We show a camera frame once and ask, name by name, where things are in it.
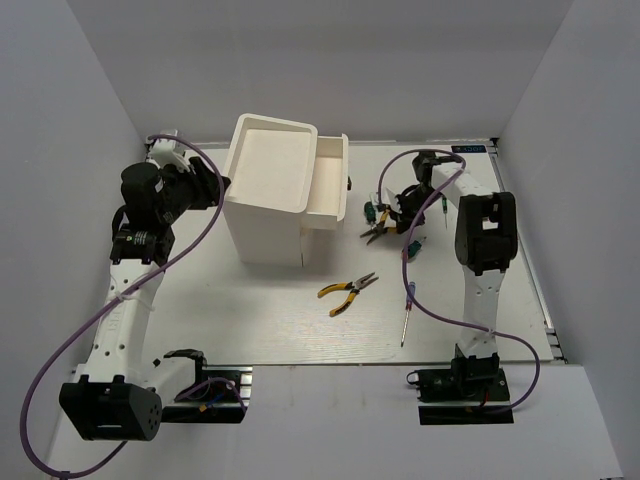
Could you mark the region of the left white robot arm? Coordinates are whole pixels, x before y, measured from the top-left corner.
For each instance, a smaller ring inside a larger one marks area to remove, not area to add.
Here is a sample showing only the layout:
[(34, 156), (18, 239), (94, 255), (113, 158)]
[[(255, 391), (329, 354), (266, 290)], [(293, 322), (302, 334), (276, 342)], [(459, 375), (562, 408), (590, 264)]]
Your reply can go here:
[(185, 170), (151, 162), (121, 174), (123, 206), (114, 216), (107, 299), (91, 353), (78, 377), (62, 385), (59, 403), (80, 437), (88, 441), (150, 441), (163, 410), (181, 393), (199, 399), (211, 387), (205, 357), (175, 349), (152, 363), (142, 359), (155, 295), (175, 242), (173, 223), (188, 210), (219, 203), (229, 186), (199, 156)]

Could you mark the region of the white drawer cabinet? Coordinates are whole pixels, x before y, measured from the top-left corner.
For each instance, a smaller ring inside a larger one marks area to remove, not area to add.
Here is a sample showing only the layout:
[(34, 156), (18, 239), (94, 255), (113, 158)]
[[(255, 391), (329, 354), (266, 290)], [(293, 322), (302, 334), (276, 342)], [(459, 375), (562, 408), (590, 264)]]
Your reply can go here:
[(315, 126), (243, 114), (224, 175), (231, 180), (223, 214), (241, 261), (301, 267), (302, 218), (314, 170)]

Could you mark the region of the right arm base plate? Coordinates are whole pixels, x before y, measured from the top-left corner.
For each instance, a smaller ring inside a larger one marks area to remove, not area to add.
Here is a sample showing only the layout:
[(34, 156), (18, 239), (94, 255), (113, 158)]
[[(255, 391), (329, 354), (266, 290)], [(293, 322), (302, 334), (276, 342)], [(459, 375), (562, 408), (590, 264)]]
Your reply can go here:
[(504, 370), (460, 390), (449, 368), (414, 370), (406, 382), (417, 390), (421, 426), (507, 425), (514, 423)]

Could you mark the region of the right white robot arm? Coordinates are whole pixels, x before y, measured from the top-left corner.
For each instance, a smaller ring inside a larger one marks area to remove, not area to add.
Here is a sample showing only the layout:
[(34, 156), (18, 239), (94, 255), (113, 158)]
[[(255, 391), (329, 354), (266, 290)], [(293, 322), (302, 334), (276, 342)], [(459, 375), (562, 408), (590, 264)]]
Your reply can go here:
[(413, 307), (463, 329), (451, 362), (451, 384), (459, 396), (472, 399), (486, 389), (488, 379), (498, 375), (498, 298), (506, 270), (518, 251), (515, 198), (485, 187), (469, 173), (464, 157), (441, 149), (412, 149), (396, 155), (383, 167), (378, 184), (383, 184), (395, 162), (412, 154), (418, 159), (416, 179), (427, 197), (411, 214), (407, 236), (413, 235), (425, 210), (439, 198), (446, 198), (457, 209), (454, 250), (464, 275), (463, 319), (446, 318), (419, 304), (407, 278), (407, 248), (402, 252), (402, 280)]

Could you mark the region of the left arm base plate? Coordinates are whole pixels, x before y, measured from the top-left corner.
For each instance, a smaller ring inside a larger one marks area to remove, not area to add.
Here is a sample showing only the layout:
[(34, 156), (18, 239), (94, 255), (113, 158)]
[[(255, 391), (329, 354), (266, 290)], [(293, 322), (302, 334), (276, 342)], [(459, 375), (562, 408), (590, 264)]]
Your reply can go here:
[(165, 407), (163, 424), (240, 424), (249, 407), (253, 368), (207, 366), (196, 384), (197, 391)]

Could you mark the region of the yellow needle-nose pliers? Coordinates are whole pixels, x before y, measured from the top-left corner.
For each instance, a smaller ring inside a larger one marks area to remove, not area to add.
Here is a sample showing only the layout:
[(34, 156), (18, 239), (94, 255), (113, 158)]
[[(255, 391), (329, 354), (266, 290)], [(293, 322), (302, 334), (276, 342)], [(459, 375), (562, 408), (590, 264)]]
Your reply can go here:
[(386, 225), (386, 221), (391, 217), (391, 213), (392, 211), (390, 209), (385, 209), (374, 226), (360, 235), (360, 238), (367, 238), (367, 245), (370, 245), (384, 235), (397, 233), (396, 226)]
[(341, 282), (327, 285), (326, 287), (318, 291), (317, 297), (322, 298), (330, 293), (339, 291), (347, 292), (346, 299), (339, 306), (329, 311), (330, 317), (336, 317), (348, 310), (349, 307), (353, 304), (355, 298), (360, 294), (360, 292), (377, 280), (378, 277), (376, 276), (376, 274), (374, 272), (371, 272), (350, 282)]

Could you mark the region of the green orange stubby screwdriver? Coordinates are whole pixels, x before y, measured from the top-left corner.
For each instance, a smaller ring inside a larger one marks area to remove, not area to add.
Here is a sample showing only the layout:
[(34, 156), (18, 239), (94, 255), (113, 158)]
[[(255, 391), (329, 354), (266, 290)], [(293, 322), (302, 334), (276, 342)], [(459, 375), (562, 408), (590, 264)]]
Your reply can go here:
[(406, 261), (412, 261), (422, 250), (425, 241), (425, 237), (413, 240), (405, 249), (402, 250), (402, 258)]

